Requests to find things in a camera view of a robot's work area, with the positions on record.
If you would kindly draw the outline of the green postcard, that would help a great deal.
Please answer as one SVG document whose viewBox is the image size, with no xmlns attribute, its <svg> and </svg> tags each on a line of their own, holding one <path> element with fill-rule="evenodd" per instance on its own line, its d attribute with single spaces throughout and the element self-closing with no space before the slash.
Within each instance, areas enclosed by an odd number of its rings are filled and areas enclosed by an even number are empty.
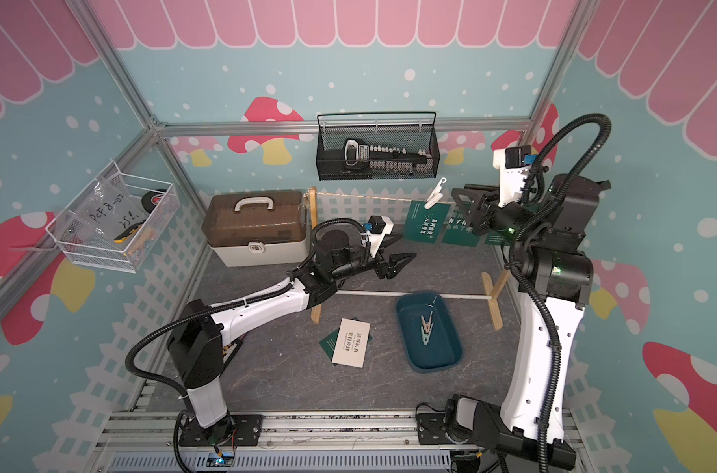
<svg viewBox="0 0 717 473">
<path fill-rule="evenodd" d="M 319 342 L 321 348 L 324 350 L 326 355 L 328 356 L 329 361 L 331 362 L 332 356 L 335 349 L 335 344 L 337 340 L 338 330 L 335 330 L 332 334 L 324 338 L 322 341 Z M 368 338 L 368 343 L 372 341 L 372 335 L 370 334 L 370 338 Z"/>
<path fill-rule="evenodd" d="M 513 240 L 513 232 L 508 229 L 505 231 L 490 231 L 484 235 L 484 243 L 488 246 L 510 246 Z"/>
<path fill-rule="evenodd" d="M 453 246 L 475 248 L 480 242 L 480 237 L 473 233 L 473 229 L 468 226 L 461 211 L 454 208 L 448 218 L 442 242 Z"/>
<path fill-rule="evenodd" d="M 435 244 L 444 229 L 450 208 L 450 204 L 437 203 L 427 209 L 425 202 L 412 201 L 404 224 L 403 237 L 410 242 Z"/>
</svg>

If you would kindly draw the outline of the white clothespin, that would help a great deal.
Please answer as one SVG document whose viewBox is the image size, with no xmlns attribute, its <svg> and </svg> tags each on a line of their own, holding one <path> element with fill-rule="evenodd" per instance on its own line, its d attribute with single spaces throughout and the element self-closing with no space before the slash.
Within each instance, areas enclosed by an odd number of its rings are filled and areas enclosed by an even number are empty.
<svg viewBox="0 0 717 473">
<path fill-rule="evenodd" d="M 435 187 L 433 188 L 431 193 L 429 193 L 427 200 L 425 201 L 425 210 L 429 210 L 429 209 L 435 207 L 435 205 L 437 205 L 437 203 L 439 203 L 439 201 L 441 201 L 441 199 L 443 197 L 443 193 L 442 193 L 443 185 L 445 185 L 446 182 L 447 182 L 446 177 L 442 177 L 437 182 L 437 185 L 435 185 Z"/>
</svg>

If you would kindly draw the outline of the pink clothespin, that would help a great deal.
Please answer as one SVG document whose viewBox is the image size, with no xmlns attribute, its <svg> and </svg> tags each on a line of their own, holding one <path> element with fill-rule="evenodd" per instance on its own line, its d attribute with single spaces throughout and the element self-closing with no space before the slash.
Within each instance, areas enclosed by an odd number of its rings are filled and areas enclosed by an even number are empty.
<svg viewBox="0 0 717 473">
<path fill-rule="evenodd" d="M 435 324 L 433 323 L 433 314 L 431 313 L 429 315 L 429 318 L 425 318 L 423 315 L 421 315 L 420 319 L 423 344 L 427 345 L 431 340 L 431 333 L 433 332 L 433 327 L 435 326 Z"/>
</svg>

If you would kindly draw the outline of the mint green clothespin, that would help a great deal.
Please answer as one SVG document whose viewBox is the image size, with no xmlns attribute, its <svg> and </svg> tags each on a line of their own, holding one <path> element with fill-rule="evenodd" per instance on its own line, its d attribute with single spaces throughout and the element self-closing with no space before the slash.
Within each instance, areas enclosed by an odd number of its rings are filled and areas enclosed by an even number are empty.
<svg viewBox="0 0 717 473">
<path fill-rule="evenodd" d="M 422 337 L 422 343 L 424 346 L 429 345 L 429 342 L 431 342 L 431 333 L 433 332 L 433 323 L 423 323 L 420 327 L 421 329 L 421 337 Z"/>
</svg>

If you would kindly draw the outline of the white postcard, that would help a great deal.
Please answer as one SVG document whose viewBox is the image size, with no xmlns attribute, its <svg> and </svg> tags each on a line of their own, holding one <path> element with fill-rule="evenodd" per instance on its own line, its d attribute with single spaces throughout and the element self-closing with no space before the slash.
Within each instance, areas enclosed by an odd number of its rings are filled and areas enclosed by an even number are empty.
<svg viewBox="0 0 717 473">
<path fill-rule="evenodd" d="M 331 362 L 334 365 L 361 369 L 366 360 L 368 338 L 369 323 L 343 318 Z"/>
</svg>

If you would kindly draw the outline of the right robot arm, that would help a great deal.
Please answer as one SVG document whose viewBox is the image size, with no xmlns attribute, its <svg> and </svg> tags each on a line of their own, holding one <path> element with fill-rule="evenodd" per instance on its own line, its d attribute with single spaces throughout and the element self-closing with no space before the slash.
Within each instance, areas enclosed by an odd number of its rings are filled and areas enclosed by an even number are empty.
<svg viewBox="0 0 717 473">
<path fill-rule="evenodd" d="M 568 173 L 545 180 L 545 161 L 573 130 L 595 124 L 598 133 Z M 526 147 L 494 152 L 497 186 L 467 184 L 451 196 L 475 235 L 497 233 L 508 247 L 504 269 L 518 285 L 522 321 L 516 362 L 500 405 L 453 395 L 444 432 L 453 443 L 492 451 L 500 468 L 514 456 L 539 471 L 571 470 L 576 453 L 565 440 L 563 392 L 573 337 L 590 303 L 592 261 L 580 246 L 608 181 L 581 173 L 612 133 L 604 114 L 584 114 L 563 126 L 535 156 Z"/>
</svg>

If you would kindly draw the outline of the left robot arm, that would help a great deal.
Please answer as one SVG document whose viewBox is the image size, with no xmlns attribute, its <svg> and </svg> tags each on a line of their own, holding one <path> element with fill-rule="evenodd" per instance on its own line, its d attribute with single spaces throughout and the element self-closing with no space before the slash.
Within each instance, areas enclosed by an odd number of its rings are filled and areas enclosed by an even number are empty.
<svg viewBox="0 0 717 473">
<path fill-rule="evenodd" d="M 125 368 L 133 376 L 174 389 L 209 441 L 220 443 L 234 433 L 236 425 L 221 388 L 221 376 L 230 362 L 225 354 L 228 345 L 280 317 L 321 305 L 353 276 L 372 271 L 380 280 L 395 278 L 416 258 L 413 252 L 385 255 L 401 238 L 385 216 L 372 216 L 366 224 L 350 218 L 322 222 L 310 233 L 306 258 L 284 280 L 230 302 L 196 302 L 194 311 L 138 341 L 126 355 Z M 138 355 L 162 336 L 167 337 L 179 380 L 136 364 Z"/>
</svg>

